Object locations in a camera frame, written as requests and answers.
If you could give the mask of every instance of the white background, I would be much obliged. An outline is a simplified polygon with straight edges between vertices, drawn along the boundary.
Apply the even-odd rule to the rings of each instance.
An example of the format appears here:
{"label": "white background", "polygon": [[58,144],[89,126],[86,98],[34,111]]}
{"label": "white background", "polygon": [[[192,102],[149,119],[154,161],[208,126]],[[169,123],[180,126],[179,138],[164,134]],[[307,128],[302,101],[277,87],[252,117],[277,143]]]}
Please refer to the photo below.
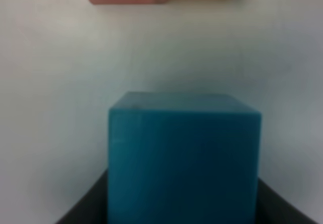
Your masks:
{"label": "white background", "polygon": [[106,168],[126,91],[263,112],[260,176],[323,223],[323,0],[0,0],[0,222],[51,224]]}

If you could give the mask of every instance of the white wall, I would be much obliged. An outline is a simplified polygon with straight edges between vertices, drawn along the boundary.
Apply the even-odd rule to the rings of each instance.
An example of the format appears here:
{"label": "white wall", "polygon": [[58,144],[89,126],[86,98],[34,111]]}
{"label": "white wall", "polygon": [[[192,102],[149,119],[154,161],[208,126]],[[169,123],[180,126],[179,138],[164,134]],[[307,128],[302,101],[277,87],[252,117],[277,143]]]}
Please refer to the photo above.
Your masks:
{"label": "white wall", "polygon": [[322,5],[0,0],[0,222],[54,223],[106,167],[108,107],[172,89],[261,110],[260,176],[322,223]]}

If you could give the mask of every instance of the blue cube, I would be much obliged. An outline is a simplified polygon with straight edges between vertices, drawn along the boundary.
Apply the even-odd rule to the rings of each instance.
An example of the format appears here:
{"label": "blue cube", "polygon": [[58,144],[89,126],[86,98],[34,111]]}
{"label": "blue cube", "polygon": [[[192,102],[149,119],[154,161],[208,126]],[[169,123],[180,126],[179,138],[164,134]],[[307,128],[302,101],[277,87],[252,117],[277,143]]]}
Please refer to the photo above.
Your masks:
{"label": "blue cube", "polygon": [[109,115],[109,224],[252,224],[261,114],[227,95],[128,93]]}

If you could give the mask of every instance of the cube top face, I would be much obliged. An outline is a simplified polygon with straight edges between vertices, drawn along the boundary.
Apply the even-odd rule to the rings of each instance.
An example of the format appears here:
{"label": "cube top face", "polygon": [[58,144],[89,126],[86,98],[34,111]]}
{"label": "cube top face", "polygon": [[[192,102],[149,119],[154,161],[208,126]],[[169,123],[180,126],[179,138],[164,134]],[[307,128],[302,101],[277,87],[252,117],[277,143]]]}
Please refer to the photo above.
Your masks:
{"label": "cube top face", "polygon": [[191,93],[129,92],[112,107],[112,110],[260,114],[228,95]]}

